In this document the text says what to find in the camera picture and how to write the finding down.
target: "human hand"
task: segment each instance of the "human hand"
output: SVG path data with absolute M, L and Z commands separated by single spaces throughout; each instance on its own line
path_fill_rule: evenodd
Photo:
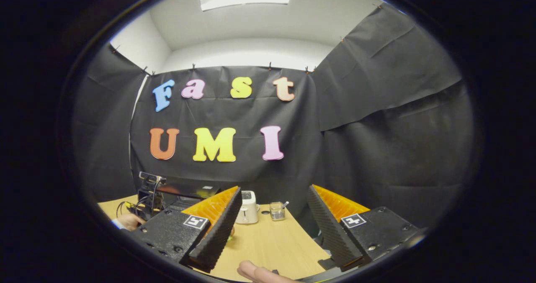
M 123 214 L 119 217 L 117 217 L 117 220 L 127 229 L 127 230 L 134 230 L 136 227 L 138 227 L 138 224 L 145 224 L 145 220 L 141 219 L 140 217 L 128 213 Z
M 251 261 L 242 261 L 236 270 L 239 275 L 254 283 L 297 283 L 290 278 L 277 275 L 266 268 L 259 268 Z

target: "glass cup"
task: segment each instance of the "glass cup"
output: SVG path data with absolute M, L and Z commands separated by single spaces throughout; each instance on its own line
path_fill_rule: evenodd
M 285 209 L 283 208 L 283 203 L 281 201 L 270 203 L 270 216 L 272 216 L 273 221 L 285 219 Z

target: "foam letter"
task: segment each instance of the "foam letter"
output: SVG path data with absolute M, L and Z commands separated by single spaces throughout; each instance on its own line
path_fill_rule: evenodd
M 212 134 L 210 134 L 207 128 L 197 128 L 193 132 L 197 135 L 196 155 L 193 156 L 194 161 L 206 161 L 203 150 L 206 151 L 206 155 L 209 156 L 211 161 L 214 160 L 218 150 L 220 150 L 220 154 L 218 155 L 219 162 L 236 161 L 236 157 L 233 155 L 233 136 L 236 133 L 234 128 L 223 128 L 220 130 L 218 136 L 216 136 L 216 140 L 212 138 Z
M 200 99 L 203 96 L 203 88 L 205 88 L 205 81 L 200 79 L 190 80 L 186 82 L 188 87 L 184 88 L 180 94 L 185 98 Z
M 251 78 L 250 77 L 236 77 L 231 85 L 231 96 L 233 98 L 247 98 L 251 95 Z
M 171 87 L 175 85 L 175 81 L 169 80 L 153 90 L 157 100 L 157 112 L 168 107 L 169 101 L 166 98 L 171 98 Z
M 273 82 L 276 86 L 277 96 L 280 100 L 293 100 L 294 94 L 289 94 L 289 87 L 293 87 L 294 83 L 287 80 L 287 77 L 281 77 Z
M 149 130 L 151 134 L 151 154 L 159 160 L 168 160 L 175 153 L 175 140 L 177 138 L 178 129 L 170 128 L 167 130 L 169 140 L 166 151 L 160 150 L 160 136 L 164 133 L 162 128 L 153 128 Z
M 264 134 L 263 160 L 280 160 L 284 157 L 283 152 L 279 151 L 279 140 L 277 138 L 279 131 L 281 131 L 279 126 L 266 126 L 260 129 L 260 132 Z

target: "white toaster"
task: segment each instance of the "white toaster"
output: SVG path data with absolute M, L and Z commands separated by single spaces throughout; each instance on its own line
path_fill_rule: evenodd
M 236 217 L 237 224 L 255 224 L 259 221 L 259 205 L 255 198 L 255 192 L 242 191 L 242 206 Z

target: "letter f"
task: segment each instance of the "letter f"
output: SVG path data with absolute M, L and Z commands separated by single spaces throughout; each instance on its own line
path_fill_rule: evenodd
M 166 98 L 171 98 L 171 87 L 175 85 L 175 81 L 169 80 L 153 90 L 157 100 L 157 112 L 168 107 L 169 101 Z

